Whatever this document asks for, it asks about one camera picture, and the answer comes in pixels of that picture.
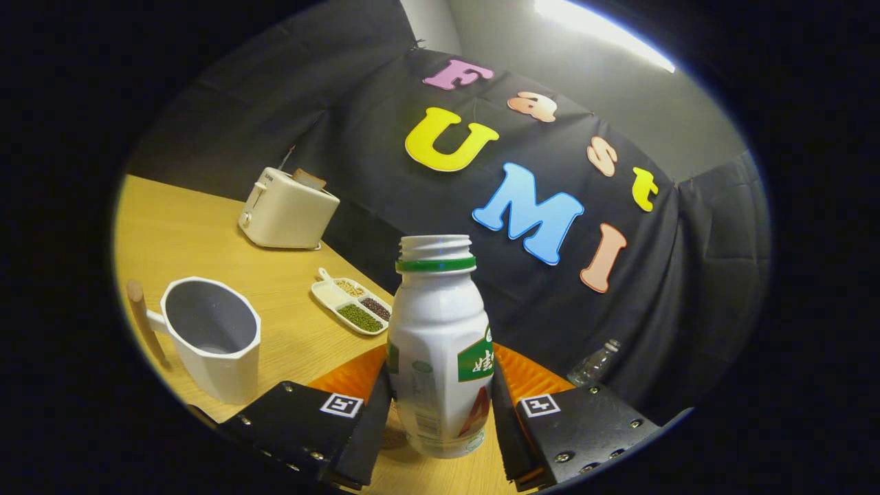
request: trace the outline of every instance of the divided tray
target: divided tray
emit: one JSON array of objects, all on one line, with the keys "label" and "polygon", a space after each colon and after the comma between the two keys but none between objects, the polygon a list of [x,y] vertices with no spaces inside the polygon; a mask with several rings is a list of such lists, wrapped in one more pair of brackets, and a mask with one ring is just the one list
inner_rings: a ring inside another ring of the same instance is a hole
[{"label": "divided tray", "polygon": [[[340,321],[355,332],[368,336],[378,335],[388,329],[388,320],[382,316],[390,320],[391,307],[382,299],[350,278],[330,277],[323,268],[319,268],[318,273],[323,280],[312,284],[312,294]],[[349,294],[340,285],[346,286],[357,295]],[[367,299],[372,299],[375,303],[370,303]],[[379,314],[382,309],[387,315]]]}]

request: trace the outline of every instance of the black cloth backdrop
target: black cloth backdrop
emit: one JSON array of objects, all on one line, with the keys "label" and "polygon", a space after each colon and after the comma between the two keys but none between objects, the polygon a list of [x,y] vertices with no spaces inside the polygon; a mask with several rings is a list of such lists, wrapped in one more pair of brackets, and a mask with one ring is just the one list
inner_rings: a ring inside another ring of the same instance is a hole
[{"label": "black cloth backdrop", "polygon": [[[414,49],[400,4],[383,6],[322,4],[245,44],[164,111],[129,171],[244,201],[260,170],[296,143],[285,171],[303,168],[341,199],[324,241],[387,291],[400,283],[401,236],[469,234],[499,344],[564,375],[614,338],[622,348],[607,383],[625,400],[659,423],[694,405],[744,345],[766,283],[769,224],[751,158],[673,187],[609,122],[538,82],[455,57],[495,76],[453,91],[426,85],[452,56]],[[555,122],[510,109],[521,91],[553,99]],[[455,151],[470,122],[500,138],[458,172],[428,169],[404,147],[428,107],[462,117],[437,139],[440,152]],[[586,158],[594,136],[618,153],[613,177]],[[535,175],[539,203],[565,192],[585,209],[556,266],[524,250],[534,228],[508,238],[509,211],[500,232],[471,216],[501,185],[506,162]],[[633,200],[634,166],[659,187],[651,212]],[[627,239],[605,294],[579,279],[602,223]]]}]

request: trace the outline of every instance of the clear plastic bottle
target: clear plastic bottle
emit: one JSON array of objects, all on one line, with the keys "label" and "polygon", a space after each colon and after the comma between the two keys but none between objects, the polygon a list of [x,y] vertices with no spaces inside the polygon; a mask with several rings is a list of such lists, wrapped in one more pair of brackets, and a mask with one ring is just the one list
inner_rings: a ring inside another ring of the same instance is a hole
[{"label": "clear plastic bottle", "polygon": [[495,352],[466,235],[400,240],[387,362],[409,444],[455,458],[485,438]]},{"label": "clear plastic bottle", "polygon": [[578,363],[566,378],[576,387],[592,387],[596,385],[608,373],[608,368],[611,367],[611,362],[619,349],[620,343],[618,341],[614,339],[609,340],[602,349],[593,352],[589,357]]}]

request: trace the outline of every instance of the white toaster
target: white toaster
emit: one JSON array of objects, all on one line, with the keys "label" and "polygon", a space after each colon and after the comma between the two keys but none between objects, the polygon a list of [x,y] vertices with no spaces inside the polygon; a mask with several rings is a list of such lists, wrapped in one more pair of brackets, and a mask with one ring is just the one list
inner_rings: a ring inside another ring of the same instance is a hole
[{"label": "white toaster", "polygon": [[337,206],[339,198],[324,189],[306,187],[268,166],[253,184],[238,227],[264,248],[316,249]]}]

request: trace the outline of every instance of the white tray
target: white tray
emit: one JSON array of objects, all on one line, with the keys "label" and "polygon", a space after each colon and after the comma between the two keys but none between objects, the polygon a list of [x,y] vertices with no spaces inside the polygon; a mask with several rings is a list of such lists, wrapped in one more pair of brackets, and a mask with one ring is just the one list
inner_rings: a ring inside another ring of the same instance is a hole
[{"label": "white tray", "polygon": [[[333,314],[335,314],[336,317],[339,318],[339,321],[345,323],[350,329],[353,329],[355,332],[358,332],[358,333],[361,333],[364,335],[368,335],[368,336],[375,336],[375,335],[381,334],[382,332],[384,332],[388,329],[388,321],[383,320],[382,318],[379,317],[378,314],[373,313],[368,307],[364,306],[361,303],[361,301],[363,301],[364,299],[367,299],[367,298],[373,299],[381,307],[385,308],[388,311],[389,318],[391,318],[391,316],[390,316],[391,307],[388,306],[382,299],[380,299],[378,296],[376,296],[372,292],[368,291],[367,288],[364,287],[363,285],[358,284],[357,282],[355,282],[354,280],[352,280],[350,278],[330,277],[330,274],[328,274],[327,271],[324,270],[323,268],[319,268],[318,273],[319,273],[319,275],[321,275],[321,278],[323,278],[323,280],[312,284],[312,294],[315,295],[315,298],[318,299],[321,302],[321,304],[324,305],[324,307],[326,307],[327,309],[332,311]],[[337,280],[341,280],[343,282],[348,282],[349,284],[352,284],[354,287],[363,291],[363,295],[360,295],[357,297],[353,297],[353,296],[349,295],[347,292],[343,291],[340,286],[336,285]],[[368,332],[367,330],[364,330],[364,329],[358,327],[353,322],[349,321],[348,318],[346,318],[345,316],[342,316],[339,313],[340,309],[342,309],[348,305],[351,305],[351,304],[354,304],[356,307],[362,309],[366,314],[368,314],[374,320],[378,321],[382,325],[382,328],[379,330],[376,330],[375,332]]]}]

